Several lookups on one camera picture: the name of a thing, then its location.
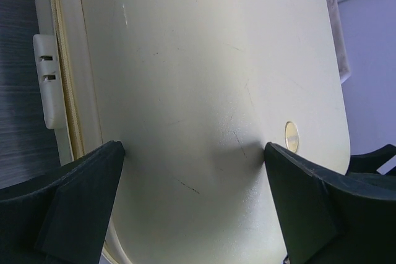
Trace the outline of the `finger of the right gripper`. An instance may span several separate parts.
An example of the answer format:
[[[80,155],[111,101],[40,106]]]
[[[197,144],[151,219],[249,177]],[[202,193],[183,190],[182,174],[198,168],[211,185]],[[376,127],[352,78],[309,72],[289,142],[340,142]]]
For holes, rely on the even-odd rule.
[[[346,176],[357,174],[372,175],[372,177],[386,177],[395,180],[395,168],[384,175],[377,170],[395,157],[395,146],[387,144],[384,147],[362,155],[351,155]]]

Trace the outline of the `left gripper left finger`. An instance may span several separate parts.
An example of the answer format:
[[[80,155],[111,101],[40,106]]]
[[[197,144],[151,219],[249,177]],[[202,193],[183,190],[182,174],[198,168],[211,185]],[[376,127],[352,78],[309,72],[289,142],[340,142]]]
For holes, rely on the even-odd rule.
[[[121,142],[109,141],[1,189],[1,263],[98,263],[124,155]]]

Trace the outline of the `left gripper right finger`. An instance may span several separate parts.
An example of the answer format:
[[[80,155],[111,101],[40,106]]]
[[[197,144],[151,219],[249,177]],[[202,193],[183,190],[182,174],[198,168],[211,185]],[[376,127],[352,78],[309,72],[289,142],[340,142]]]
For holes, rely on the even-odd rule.
[[[285,263],[395,262],[395,180],[339,174],[272,142],[264,161]]]

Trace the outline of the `yellow hard-shell suitcase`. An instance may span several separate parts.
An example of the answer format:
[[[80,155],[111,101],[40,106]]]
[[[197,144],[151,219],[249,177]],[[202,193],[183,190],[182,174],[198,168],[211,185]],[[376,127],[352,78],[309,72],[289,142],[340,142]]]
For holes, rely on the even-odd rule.
[[[350,138],[326,0],[35,0],[62,163],[126,151],[107,263],[281,263],[266,143],[336,172]]]

